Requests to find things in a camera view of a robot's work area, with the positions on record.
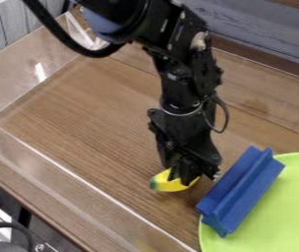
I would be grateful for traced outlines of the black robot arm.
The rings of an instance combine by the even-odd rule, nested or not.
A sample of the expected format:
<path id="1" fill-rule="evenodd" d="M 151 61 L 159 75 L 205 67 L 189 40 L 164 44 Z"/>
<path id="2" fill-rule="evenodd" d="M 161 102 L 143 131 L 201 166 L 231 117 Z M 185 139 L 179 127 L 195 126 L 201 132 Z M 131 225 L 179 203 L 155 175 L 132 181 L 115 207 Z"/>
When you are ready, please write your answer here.
<path id="1" fill-rule="evenodd" d="M 179 0 L 73 0 L 94 35 L 108 44 L 82 46 L 38 0 L 22 0 L 57 40 L 74 52 L 104 58 L 136 42 L 152 58 L 161 81 L 160 106 L 148 110 L 167 179 L 184 186 L 204 175 L 214 179 L 222 156 L 211 141 L 223 70 L 212 55 L 207 22 Z"/>

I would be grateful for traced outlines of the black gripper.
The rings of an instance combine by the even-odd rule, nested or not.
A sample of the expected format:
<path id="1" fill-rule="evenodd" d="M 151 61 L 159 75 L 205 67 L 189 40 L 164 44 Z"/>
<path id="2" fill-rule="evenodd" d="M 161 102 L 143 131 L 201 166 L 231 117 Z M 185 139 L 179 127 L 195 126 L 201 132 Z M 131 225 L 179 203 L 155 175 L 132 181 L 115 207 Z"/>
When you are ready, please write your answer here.
<path id="1" fill-rule="evenodd" d="M 147 111 L 160 161 L 171 169 L 168 180 L 180 179 L 184 186 L 201 175 L 214 180 L 219 174 L 222 156 L 211 140 L 215 110 L 210 106 L 189 114 L 169 114 L 157 108 Z"/>

